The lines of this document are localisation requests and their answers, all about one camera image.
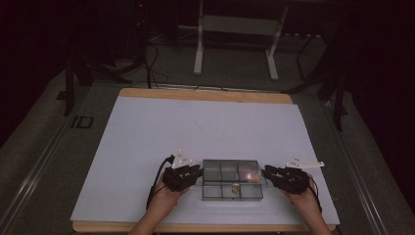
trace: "clear plastic box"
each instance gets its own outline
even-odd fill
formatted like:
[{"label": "clear plastic box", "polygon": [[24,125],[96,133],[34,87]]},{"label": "clear plastic box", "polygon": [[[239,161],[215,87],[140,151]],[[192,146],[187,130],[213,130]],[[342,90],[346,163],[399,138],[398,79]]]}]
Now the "clear plastic box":
[{"label": "clear plastic box", "polygon": [[257,161],[204,160],[204,201],[260,201],[262,177]]}]

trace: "wooden table edge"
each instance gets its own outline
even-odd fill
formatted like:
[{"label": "wooden table edge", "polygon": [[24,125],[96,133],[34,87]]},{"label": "wooden table edge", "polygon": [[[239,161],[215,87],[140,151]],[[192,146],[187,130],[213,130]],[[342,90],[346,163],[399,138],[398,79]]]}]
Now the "wooden table edge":
[{"label": "wooden table edge", "polygon": [[120,90],[118,96],[154,99],[293,104],[293,100],[287,94],[240,91],[226,92],[209,90],[123,88]]},{"label": "wooden table edge", "polygon": [[[74,221],[73,230],[76,232],[129,232],[135,222],[95,222]],[[330,230],[336,229],[335,224],[328,225]],[[298,224],[159,224],[155,232],[161,233],[231,233],[231,232],[301,232],[308,227]]]}]

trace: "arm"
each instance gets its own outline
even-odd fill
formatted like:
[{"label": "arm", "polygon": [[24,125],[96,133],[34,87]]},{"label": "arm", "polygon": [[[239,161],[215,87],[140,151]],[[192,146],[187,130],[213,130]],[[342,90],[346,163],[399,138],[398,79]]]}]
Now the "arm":
[{"label": "arm", "polygon": [[172,192],[169,188],[165,187],[161,180],[159,180],[155,190],[156,193],[149,205],[149,208],[146,213],[144,213],[143,217],[131,229],[128,235],[153,234],[159,223],[171,213],[174,206],[177,205],[177,201],[187,191],[189,191],[189,188],[181,192]]},{"label": "arm", "polygon": [[301,217],[304,219],[311,234],[332,234],[326,222],[324,221],[318,204],[315,201],[314,195],[309,188],[300,195],[291,194],[285,191],[283,191],[283,193],[290,199],[291,203],[294,205]]}]

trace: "white table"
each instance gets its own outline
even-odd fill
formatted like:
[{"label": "white table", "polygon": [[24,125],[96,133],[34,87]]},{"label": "white table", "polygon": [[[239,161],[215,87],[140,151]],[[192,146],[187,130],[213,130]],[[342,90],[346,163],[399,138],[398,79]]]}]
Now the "white table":
[{"label": "white table", "polygon": [[[128,231],[144,214],[161,162],[182,150],[203,159],[258,160],[284,167],[292,155],[316,160],[300,111],[281,94],[123,89],[71,220],[78,232]],[[323,216],[339,219],[320,168]],[[180,199],[156,232],[302,231],[288,199],[263,187],[260,202],[202,201],[202,179]]]}]

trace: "dark background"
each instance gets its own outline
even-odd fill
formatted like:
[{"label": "dark background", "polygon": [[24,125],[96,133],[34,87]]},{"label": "dark background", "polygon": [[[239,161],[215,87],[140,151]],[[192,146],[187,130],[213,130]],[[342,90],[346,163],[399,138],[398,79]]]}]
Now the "dark background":
[{"label": "dark background", "polygon": [[[179,24],[197,25],[197,1],[151,2],[146,20],[150,19],[172,40]],[[138,38],[134,24],[143,17],[143,12],[138,13],[136,6],[127,0],[2,1],[0,145],[23,120],[50,79],[65,68],[73,45],[107,64],[112,63],[113,57],[142,53],[139,45],[125,46]],[[227,6],[215,1],[207,5],[207,10],[217,12]],[[323,10],[321,6],[305,6],[297,4],[291,8],[285,32],[306,34],[314,30],[311,19]],[[347,8],[338,7],[336,11],[347,12]],[[357,109],[415,212],[411,182],[415,179],[415,6],[403,1],[376,1],[370,8],[351,12],[344,27],[346,39],[340,45],[351,48],[355,59],[348,66],[346,89],[352,93]],[[249,11],[245,2],[238,10],[234,9],[235,15],[244,13],[253,17],[273,15],[269,9]]]}]

